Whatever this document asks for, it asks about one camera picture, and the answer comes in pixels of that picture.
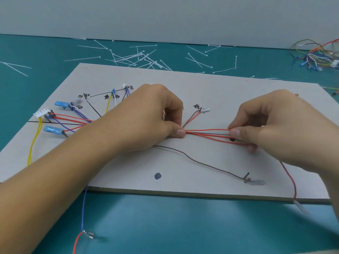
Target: teal mat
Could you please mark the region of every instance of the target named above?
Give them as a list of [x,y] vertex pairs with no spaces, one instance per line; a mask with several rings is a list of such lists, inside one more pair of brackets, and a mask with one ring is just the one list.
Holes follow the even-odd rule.
[[[246,47],[211,50],[215,47],[189,45],[195,49],[192,50],[184,44],[98,42],[119,56],[136,54],[136,48],[131,46],[156,44],[140,47],[138,51],[144,50],[146,54],[156,50],[149,57],[159,64],[162,60],[173,71],[212,74],[230,69],[215,74],[274,77],[335,88],[339,85],[338,71],[325,69],[317,72],[300,68],[300,62],[295,62],[288,50]],[[109,50],[78,45],[102,48],[93,40],[0,35],[0,62],[21,72],[0,63],[0,111],[2,117],[10,121],[2,124],[1,148],[79,62],[115,65],[106,60],[112,59]],[[189,60],[188,53],[201,63],[202,68]],[[100,58],[64,62],[98,56]],[[80,195],[70,206],[35,254],[72,252],[80,231],[82,198]],[[85,229],[94,231],[98,237],[93,240],[81,237],[77,253],[282,254],[339,248],[339,225],[332,207],[306,205],[306,208],[311,213],[309,218],[301,216],[293,205],[281,202],[90,192],[85,205]]]

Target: nail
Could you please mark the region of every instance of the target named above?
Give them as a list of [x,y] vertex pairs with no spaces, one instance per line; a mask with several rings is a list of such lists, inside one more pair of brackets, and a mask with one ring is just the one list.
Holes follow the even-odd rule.
[[186,131],[185,130],[182,130],[182,129],[178,129],[177,133],[176,133],[176,136],[182,138],[186,135]]
[[240,130],[239,129],[231,129],[230,130],[230,135],[236,139],[239,139],[240,138]]

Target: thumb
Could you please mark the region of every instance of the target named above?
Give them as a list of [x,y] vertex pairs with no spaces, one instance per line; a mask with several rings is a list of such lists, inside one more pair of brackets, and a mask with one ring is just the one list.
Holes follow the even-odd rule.
[[166,125],[167,135],[166,136],[173,136],[178,138],[183,138],[186,135],[186,131],[183,127],[174,123],[172,121],[164,121]]
[[236,127],[230,129],[231,137],[235,139],[245,141],[250,144],[259,144],[259,133],[262,130],[262,127]]

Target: gray wall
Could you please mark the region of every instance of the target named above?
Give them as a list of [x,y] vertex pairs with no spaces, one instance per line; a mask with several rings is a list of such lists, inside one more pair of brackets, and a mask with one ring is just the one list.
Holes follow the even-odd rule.
[[338,38],[339,0],[0,0],[0,33],[289,48]]

